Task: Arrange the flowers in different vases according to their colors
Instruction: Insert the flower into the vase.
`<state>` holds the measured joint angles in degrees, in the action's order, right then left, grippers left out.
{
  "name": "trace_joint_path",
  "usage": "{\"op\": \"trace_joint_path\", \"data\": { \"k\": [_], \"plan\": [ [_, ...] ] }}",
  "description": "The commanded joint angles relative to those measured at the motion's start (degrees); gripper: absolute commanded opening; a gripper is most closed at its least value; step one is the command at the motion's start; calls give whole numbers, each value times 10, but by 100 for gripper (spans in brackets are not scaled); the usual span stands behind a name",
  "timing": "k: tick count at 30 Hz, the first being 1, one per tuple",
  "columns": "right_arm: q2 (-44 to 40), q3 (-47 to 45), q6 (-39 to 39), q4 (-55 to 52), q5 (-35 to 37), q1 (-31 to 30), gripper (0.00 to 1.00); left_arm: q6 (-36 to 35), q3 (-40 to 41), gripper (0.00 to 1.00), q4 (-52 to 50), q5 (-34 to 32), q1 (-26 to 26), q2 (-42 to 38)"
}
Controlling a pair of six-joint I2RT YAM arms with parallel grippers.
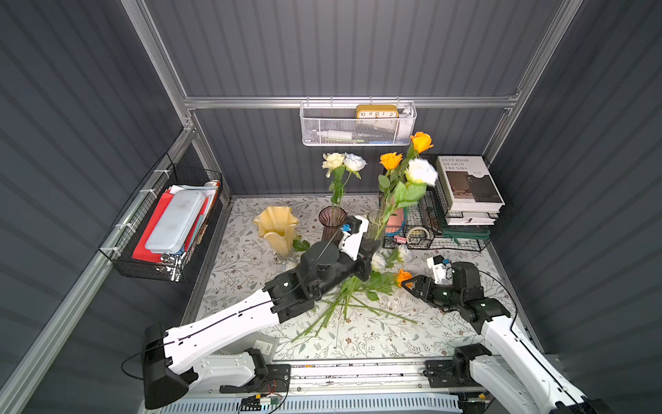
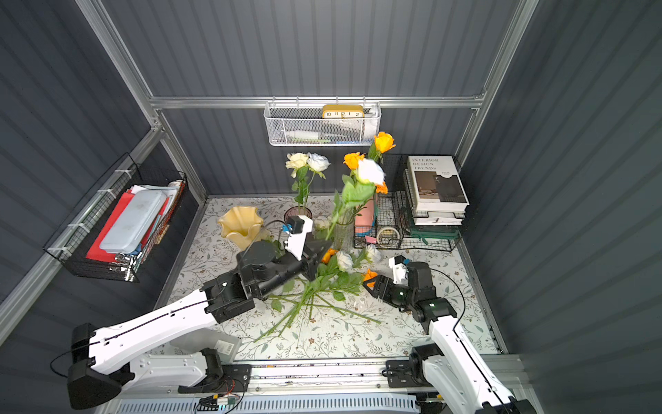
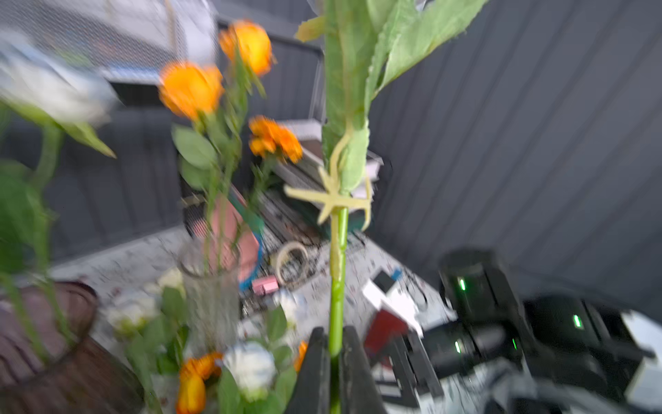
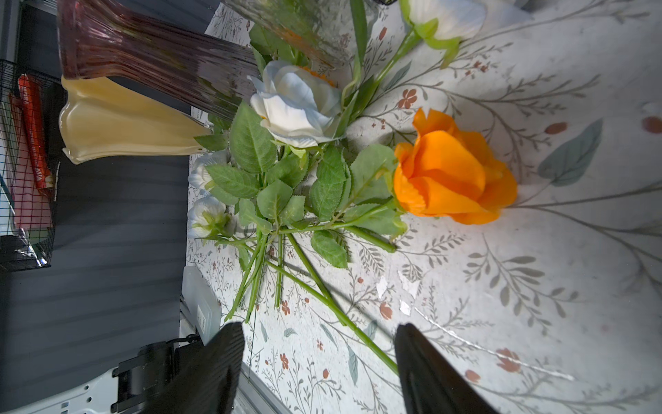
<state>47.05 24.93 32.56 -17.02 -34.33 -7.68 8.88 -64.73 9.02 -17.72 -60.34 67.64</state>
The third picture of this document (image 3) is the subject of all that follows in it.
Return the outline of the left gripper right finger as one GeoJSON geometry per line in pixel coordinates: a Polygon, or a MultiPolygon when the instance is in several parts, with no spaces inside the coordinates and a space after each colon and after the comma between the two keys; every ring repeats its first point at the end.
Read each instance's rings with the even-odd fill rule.
{"type": "Polygon", "coordinates": [[[341,413],[386,414],[365,350],[353,326],[343,328],[341,413]]]}

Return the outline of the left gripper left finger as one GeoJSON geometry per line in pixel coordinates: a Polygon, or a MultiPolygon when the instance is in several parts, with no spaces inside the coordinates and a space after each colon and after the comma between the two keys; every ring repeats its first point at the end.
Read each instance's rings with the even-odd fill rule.
{"type": "Polygon", "coordinates": [[[329,414],[331,362],[324,328],[313,329],[284,414],[329,414]]]}

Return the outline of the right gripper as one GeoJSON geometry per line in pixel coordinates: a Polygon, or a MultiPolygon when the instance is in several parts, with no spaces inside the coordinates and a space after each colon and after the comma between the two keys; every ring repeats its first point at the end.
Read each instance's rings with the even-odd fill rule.
{"type": "Polygon", "coordinates": [[[456,312],[455,320],[393,336],[382,349],[391,364],[397,396],[385,403],[417,408],[418,398],[441,397],[441,380],[469,374],[498,358],[519,363],[533,348],[533,334],[522,301],[492,250],[458,248],[439,262],[440,295],[456,312]]]}

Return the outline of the orange marigold stem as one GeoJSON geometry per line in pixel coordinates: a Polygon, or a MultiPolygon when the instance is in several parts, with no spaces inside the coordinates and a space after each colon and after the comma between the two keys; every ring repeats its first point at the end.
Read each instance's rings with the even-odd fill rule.
{"type": "Polygon", "coordinates": [[[289,129],[270,118],[253,117],[248,127],[251,132],[249,148],[261,160],[259,164],[252,165],[253,186],[246,197],[244,219],[250,224],[259,212],[260,196],[273,184],[275,167],[283,163],[300,162],[303,148],[289,129]]]}

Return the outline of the white rose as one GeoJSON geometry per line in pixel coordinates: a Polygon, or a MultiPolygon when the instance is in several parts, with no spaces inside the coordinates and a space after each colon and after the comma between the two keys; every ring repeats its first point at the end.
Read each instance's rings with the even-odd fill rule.
{"type": "Polygon", "coordinates": [[[110,120],[119,98],[110,83],[93,71],[71,67],[39,50],[19,32],[1,35],[1,124],[10,114],[41,128],[41,153],[30,169],[16,160],[1,161],[1,286],[10,299],[32,350],[44,364],[51,355],[26,308],[14,275],[30,271],[53,312],[67,344],[73,344],[67,318],[50,277],[53,213],[43,193],[53,179],[66,137],[113,158],[96,128],[110,120]]]}
{"type": "Polygon", "coordinates": [[[483,1],[325,1],[318,17],[299,26],[299,41],[324,39],[325,113],[322,126],[322,191],[286,186],[289,198],[319,203],[317,222],[330,223],[329,410],[341,412],[348,217],[363,210],[372,220],[372,198],[352,198],[365,175],[372,101],[392,81],[471,25],[483,1]]]}

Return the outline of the yellow orange rose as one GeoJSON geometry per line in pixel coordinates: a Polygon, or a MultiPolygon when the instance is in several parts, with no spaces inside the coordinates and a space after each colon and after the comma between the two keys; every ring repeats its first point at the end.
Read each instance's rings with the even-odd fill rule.
{"type": "Polygon", "coordinates": [[[241,152],[241,132],[248,117],[249,97],[257,91],[267,96],[261,78],[272,69],[272,43],[259,24],[248,20],[231,23],[219,34],[219,45],[228,58],[222,96],[222,157],[228,161],[241,152]]]}

